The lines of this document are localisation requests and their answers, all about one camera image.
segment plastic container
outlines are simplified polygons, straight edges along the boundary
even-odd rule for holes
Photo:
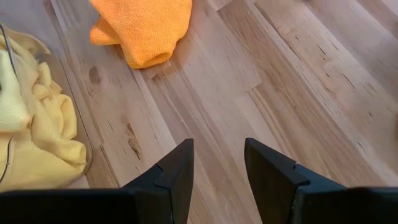
[[[93,152],[62,64],[33,35],[0,29],[0,192],[66,186]]]

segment wooden floor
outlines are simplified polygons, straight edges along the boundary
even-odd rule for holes
[[[396,0],[193,0],[172,59],[141,71],[90,45],[97,17],[88,1],[0,3],[60,60],[94,151],[74,187],[122,186],[194,138],[189,223],[260,223],[246,137],[347,186],[398,185]]]

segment yellow cloth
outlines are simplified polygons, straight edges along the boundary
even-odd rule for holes
[[[167,61],[188,29],[192,0],[91,0],[100,18],[90,31],[96,45],[120,44],[132,68]]]
[[[60,187],[86,166],[85,146],[71,140],[72,100],[52,81],[47,63],[32,55],[48,49],[29,35],[7,33],[17,74],[0,35],[0,191]]]

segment yellow towel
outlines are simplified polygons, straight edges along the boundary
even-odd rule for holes
[[[192,0],[91,0],[100,18],[91,43],[120,44],[132,68],[167,61],[188,29]]]
[[[18,75],[0,35],[0,191],[60,187],[86,166],[85,146],[71,140],[77,131],[72,100],[33,56],[47,48],[32,36],[7,33]]]

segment orange towel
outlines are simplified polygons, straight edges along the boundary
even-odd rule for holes
[[[99,12],[96,45],[120,44],[132,68],[167,61],[188,29],[192,0],[91,0]]]

